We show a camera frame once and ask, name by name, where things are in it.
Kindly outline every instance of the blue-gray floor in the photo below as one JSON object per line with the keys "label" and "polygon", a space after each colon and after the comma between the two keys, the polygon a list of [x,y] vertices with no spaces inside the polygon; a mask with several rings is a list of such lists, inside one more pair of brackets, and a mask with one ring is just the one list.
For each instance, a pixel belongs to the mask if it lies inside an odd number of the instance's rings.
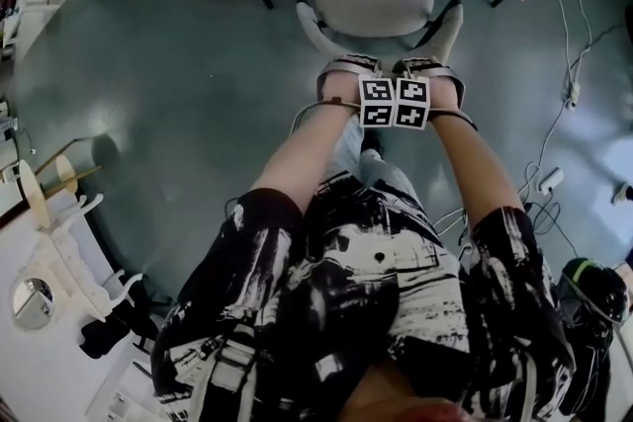
{"label": "blue-gray floor", "polygon": [[[105,167],[85,184],[106,196],[99,225],[124,265],[168,294],[206,254],[225,201],[249,187],[314,98],[324,58],[294,0],[274,1],[268,12],[259,0],[68,0],[16,70],[10,98],[38,162],[73,137],[96,136],[70,159]],[[451,65],[468,84],[465,111],[520,186],[561,107],[565,33],[556,0],[507,0],[495,10],[489,1],[464,0]],[[593,32],[622,23],[629,1],[584,0]],[[575,59],[587,35],[577,0],[563,2]],[[633,180],[624,111],[631,56],[624,30],[588,54],[580,105],[563,116],[543,164],[545,173],[565,170],[555,196],[561,226],[579,254],[607,264],[633,238],[633,205],[610,204],[616,182]],[[387,142],[387,158],[432,218],[460,205],[432,129],[394,129]],[[28,156],[24,136],[20,145]],[[450,247],[459,232],[446,234]],[[540,244],[555,272],[573,255],[556,229]]]}

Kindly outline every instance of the black and white shirt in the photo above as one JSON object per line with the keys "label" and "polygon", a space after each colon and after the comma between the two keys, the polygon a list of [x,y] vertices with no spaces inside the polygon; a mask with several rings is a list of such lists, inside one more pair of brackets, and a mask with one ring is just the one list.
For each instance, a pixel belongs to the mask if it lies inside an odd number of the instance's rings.
{"label": "black and white shirt", "polygon": [[174,421],[334,420],[387,356],[420,397],[547,418],[574,361],[531,223],[500,209],[473,239],[466,274],[416,200],[347,173],[305,216],[280,192],[247,193],[156,341],[163,407]]}

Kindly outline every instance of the jeans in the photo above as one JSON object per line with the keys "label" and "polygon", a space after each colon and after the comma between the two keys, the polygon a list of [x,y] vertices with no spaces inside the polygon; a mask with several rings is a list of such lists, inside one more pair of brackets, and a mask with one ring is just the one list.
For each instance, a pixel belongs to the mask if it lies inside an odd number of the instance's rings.
{"label": "jeans", "polygon": [[349,172],[365,187],[372,187],[378,180],[383,180],[390,187],[404,192],[419,202],[417,193],[405,173],[398,167],[385,162],[373,149],[361,153],[363,127],[354,115],[340,137],[329,157],[323,180],[328,180],[343,171]]}

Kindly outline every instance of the chair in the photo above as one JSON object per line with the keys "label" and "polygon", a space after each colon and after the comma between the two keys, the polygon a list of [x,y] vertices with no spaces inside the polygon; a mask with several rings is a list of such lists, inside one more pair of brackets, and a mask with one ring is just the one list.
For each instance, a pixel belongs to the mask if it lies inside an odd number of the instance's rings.
{"label": "chair", "polygon": [[329,38],[324,29],[358,38],[392,38],[427,28],[410,53],[395,59],[434,57],[445,65],[464,19],[461,0],[450,0],[434,21],[430,16],[435,0],[314,1],[316,8],[308,0],[297,0],[297,14],[313,44],[332,58],[350,50]]}

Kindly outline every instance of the hand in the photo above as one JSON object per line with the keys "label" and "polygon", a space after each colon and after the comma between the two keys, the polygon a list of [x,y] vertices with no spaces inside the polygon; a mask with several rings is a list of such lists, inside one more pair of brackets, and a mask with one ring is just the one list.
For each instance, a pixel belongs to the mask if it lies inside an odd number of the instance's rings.
{"label": "hand", "polygon": [[360,104],[358,75],[344,70],[328,72],[323,84],[323,99],[329,101],[340,97],[343,102]]}
{"label": "hand", "polygon": [[429,80],[431,94],[431,108],[458,111],[457,90],[453,80],[446,77],[431,78]]}

